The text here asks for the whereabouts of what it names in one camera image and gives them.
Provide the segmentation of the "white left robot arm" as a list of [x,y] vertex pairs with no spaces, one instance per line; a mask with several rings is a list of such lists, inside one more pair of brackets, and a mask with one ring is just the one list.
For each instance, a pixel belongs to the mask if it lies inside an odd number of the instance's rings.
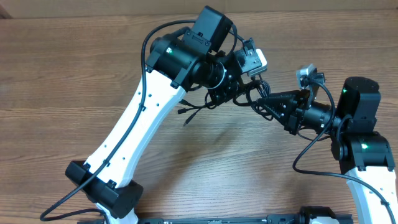
[[[267,69],[254,41],[241,40],[234,23],[211,7],[176,25],[174,32],[145,38],[142,78],[132,100],[102,145],[66,169],[66,176],[95,204],[105,223],[137,223],[134,209],[143,188],[133,180],[136,166],[160,124],[188,92],[206,88],[203,107],[213,109],[247,90],[242,75]],[[242,46],[223,52],[229,34]]]

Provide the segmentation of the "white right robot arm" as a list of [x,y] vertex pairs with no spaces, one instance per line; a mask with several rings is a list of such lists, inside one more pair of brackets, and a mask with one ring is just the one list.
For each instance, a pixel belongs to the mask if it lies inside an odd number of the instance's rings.
[[345,179],[360,223],[397,223],[396,165],[388,140],[374,129],[381,100],[378,83],[349,77],[335,102],[322,73],[298,80],[301,90],[269,94],[256,102],[290,134],[314,130],[312,144],[329,135],[340,172],[299,169],[298,158],[294,171]]

